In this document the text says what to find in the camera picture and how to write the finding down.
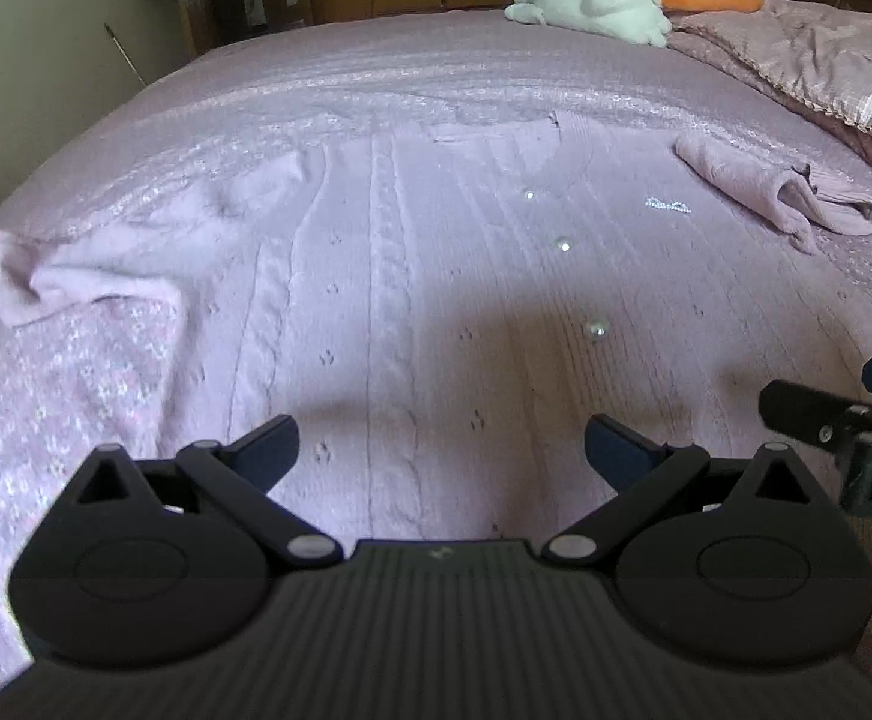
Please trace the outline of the thin metal rod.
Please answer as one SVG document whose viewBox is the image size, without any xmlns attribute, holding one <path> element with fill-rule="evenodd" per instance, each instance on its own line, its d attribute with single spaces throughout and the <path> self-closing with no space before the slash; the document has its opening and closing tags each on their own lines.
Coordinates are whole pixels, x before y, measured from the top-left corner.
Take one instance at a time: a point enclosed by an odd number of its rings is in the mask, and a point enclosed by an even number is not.
<svg viewBox="0 0 872 720">
<path fill-rule="evenodd" d="M 125 49 L 122 41 L 120 41 L 120 37 L 116 36 L 116 32 L 113 31 L 113 28 L 109 25 L 109 23 L 104 23 L 104 29 L 105 34 L 107 34 L 107 37 L 113 44 L 113 47 L 115 47 L 116 52 L 118 52 L 118 54 L 120 54 L 120 57 L 122 57 L 123 62 L 125 62 L 125 65 L 128 67 L 128 70 L 131 71 L 131 75 L 133 75 L 133 78 L 138 82 L 139 87 L 146 88 L 146 86 L 148 86 L 148 83 L 146 83 L 145 76 L 143 76 L 143 73 L 139 71 L 139 68 L 136 66 L 134 60 L 131 58 L 131 55 L 128 54 L 127 49 Z"/>
</svg>

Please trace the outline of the pink floral sheet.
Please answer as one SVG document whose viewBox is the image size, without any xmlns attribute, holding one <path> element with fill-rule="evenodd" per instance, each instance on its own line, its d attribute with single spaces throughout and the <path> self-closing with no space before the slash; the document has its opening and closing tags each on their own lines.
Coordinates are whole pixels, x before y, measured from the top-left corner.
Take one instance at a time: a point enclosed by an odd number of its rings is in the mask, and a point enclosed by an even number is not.
<svg viewBox="0 0 872 720">
<path fill-rule="evenodd" d="M 9 611 L 9 571 L 92 447 L 154 450 L 179 325 L 173 305 L 144 299 L 0 323 L 0 686 L 29 660 Z"/>
</svg>

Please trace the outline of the pink knitted cardigan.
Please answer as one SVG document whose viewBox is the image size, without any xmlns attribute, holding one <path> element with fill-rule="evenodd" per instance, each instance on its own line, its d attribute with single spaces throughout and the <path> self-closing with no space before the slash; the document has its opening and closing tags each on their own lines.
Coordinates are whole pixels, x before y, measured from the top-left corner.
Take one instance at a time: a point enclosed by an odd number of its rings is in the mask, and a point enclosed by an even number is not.
<svg viewBox="0 0 872 720">
<path fill-rule="evenodd" d="M 289 413 L 281 499 L 341 538 L 537 538 L 603 494 L 580 460 L 595 411 L 749 449 L 763 383 L 851 394 L 872 355 L 857 247 L 795 249 L 691 169 L 699 149 L 558 112 L 278 154 L 65 231 L 0 227 L 0 323 L 173 305 L 143 457 Z"/>
</svg>

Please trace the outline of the pink bedspread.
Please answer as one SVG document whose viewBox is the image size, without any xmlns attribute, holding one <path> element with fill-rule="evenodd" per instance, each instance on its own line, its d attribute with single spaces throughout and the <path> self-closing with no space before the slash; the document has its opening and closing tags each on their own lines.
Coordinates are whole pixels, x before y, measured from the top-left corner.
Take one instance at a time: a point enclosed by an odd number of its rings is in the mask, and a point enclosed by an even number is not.
<svg viewBox="0 0 872 720">
<path fill-rule="evenodd" d="M 65 231 L 184 182 L 278 154 L 403 127 L 492 127 L 568 112 L 614 127 L 698 135 L 691 169 L 733 206 L 815 254 L 854 244 L 872 284 L 872 167 L 820 127 L 673 50 L 626 46 L 496 13 L 402 16 L 268 36 L 152 85 L 56 153 L 0 208 L 0 227 Z M 603 494 L 537 538 L 607 499 Z"/>
</svg>

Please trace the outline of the white plush toy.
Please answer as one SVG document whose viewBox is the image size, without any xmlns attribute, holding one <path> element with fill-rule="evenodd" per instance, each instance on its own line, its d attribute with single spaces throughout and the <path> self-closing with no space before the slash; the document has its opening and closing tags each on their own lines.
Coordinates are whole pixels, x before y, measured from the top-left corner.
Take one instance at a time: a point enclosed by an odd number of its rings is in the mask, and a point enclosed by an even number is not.
<svg viewBox="0 0 872 720">
<path fill-rule="evenodd" d="M 504 16 L 519 25 L 598 34 L 633 46 L 665 47 L 672 31 L 662 0 L 514 0 Z"/>
</svg>

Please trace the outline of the pink quilted blanket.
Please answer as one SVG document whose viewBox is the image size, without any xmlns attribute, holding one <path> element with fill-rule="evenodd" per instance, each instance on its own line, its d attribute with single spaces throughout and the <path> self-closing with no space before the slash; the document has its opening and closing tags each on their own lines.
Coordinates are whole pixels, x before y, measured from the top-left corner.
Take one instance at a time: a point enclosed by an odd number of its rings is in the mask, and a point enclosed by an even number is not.
<svg viewBox="0 0 872 720">
<path fill-rule="evenodd" d="M 765 0 L 753 13 L 696 13 L 673 23 L 725 50 L 784 98 L 872 145 L 872 13 Z"/>
</svg>

